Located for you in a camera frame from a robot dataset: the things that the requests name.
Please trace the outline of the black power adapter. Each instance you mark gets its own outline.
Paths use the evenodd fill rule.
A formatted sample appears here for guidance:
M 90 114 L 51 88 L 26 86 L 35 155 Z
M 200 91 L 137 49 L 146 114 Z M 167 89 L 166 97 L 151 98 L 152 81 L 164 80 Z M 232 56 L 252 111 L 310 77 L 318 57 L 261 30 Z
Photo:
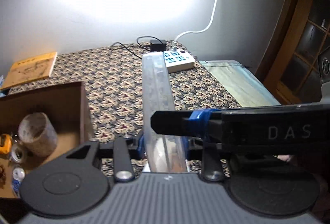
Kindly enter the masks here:
M 166 40 L 150 40 L 150 50 L 151 52 L 164 52 L 167 50 L 167 41 Z

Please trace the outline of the yellow book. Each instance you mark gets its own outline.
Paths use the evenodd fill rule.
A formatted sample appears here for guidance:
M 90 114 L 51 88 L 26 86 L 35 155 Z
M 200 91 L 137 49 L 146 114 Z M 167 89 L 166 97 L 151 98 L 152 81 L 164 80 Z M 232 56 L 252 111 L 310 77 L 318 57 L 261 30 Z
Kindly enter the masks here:
M 49 78 L 57 56 L 57 52 L 51 52 L 15 62 L 7 74 L 1 90 Z

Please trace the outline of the patterned tape roll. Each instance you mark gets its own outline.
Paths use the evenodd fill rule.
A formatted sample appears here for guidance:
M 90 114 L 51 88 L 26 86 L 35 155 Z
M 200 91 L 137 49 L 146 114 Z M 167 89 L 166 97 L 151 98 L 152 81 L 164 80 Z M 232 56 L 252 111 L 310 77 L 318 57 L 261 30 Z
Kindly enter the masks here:
M 50 156 L 58 144 L 57 132 L 43 112 L 25 116 L 19 124 L 18 137 L 28 150 L 42 158 Z

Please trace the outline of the blue white small roll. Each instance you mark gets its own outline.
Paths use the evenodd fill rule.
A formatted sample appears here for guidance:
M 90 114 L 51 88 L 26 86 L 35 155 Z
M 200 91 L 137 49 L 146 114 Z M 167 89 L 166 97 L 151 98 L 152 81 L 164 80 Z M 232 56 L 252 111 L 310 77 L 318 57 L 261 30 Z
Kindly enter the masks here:
M 12 171 L 12 189 L 15 192 L 19 191 L 21 182 L 24 180 L 25 178 L 25 170 L 22 167 L 15 167 Z

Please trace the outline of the brown cardboard box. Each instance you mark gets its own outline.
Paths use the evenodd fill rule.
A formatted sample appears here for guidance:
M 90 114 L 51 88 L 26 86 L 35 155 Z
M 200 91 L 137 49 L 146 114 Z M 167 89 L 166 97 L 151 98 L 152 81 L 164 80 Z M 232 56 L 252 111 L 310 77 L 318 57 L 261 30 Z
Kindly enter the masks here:
M 83 82 L 59 84 L 2 97 L 1 134 L 16 134 L 23 118 L 35 112 L 43 112 L 48 116 L 58 134 L 58 145 L 47 158 L 28 156 L 22 164 L 26 173 L 93 137 Z

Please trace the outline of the white power strip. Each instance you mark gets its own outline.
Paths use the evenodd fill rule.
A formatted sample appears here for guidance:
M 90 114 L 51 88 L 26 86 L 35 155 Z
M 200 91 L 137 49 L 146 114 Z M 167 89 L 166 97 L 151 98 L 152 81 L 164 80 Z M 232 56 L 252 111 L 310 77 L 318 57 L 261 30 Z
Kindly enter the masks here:
M 183 49 L 164 51 L 163 56 L 168 73 L 192 69 L 195 66 L 195 58 Z

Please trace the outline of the floral patterned tablecloth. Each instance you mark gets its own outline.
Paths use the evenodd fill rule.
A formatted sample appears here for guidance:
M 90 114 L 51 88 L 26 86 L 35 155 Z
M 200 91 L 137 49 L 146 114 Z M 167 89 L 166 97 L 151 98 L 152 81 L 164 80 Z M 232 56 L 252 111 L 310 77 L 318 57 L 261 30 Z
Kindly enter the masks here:
M 137 136 L 143 127 L 141 57 L 143 43 L 88 49 L 57 57 L 50 78 L 11 88 L 16 94 L 42 87 L 82 81 L 96 140 Z M 199 62 L 169 75 L 176 110 L 239 108 L 238 101 Z

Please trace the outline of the light green mat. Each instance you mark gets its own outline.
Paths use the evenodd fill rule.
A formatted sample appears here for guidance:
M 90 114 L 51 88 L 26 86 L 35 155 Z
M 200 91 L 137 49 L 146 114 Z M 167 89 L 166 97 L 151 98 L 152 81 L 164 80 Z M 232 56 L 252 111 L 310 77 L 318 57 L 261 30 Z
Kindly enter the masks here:
M 201 60 L 202 64 L 242 107 L 276 106 L 279 101 L 236 60 Z

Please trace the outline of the yellow tape measure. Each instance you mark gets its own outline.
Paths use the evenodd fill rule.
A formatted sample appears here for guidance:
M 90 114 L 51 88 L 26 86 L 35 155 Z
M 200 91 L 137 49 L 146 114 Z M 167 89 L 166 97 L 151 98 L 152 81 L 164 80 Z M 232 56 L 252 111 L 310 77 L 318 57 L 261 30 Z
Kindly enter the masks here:
M 0 153 L 9 154 L 12 148 L 12 138 L 9 134 L 2 134 L 0 139 Z

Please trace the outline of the wooden glass cabinet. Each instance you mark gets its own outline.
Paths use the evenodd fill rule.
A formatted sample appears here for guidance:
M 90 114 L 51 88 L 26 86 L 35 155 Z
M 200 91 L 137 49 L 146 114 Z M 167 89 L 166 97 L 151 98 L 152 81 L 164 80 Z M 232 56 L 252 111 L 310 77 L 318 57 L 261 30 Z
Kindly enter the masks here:
M 328 50 L 329 0 L 284 0 L 256 77 L 283 104 L 319 101 Z

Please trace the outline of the small silver tape roll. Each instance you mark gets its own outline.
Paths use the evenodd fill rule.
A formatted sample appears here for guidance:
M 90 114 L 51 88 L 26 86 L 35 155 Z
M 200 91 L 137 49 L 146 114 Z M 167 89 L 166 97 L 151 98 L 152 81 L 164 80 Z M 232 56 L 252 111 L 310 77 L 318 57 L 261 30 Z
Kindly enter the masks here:
M 17 164 L 22 164 L 26 162 L 27 159 L 27 149 L 25 146 L 16 143 L 11 148 L 11 159 Z

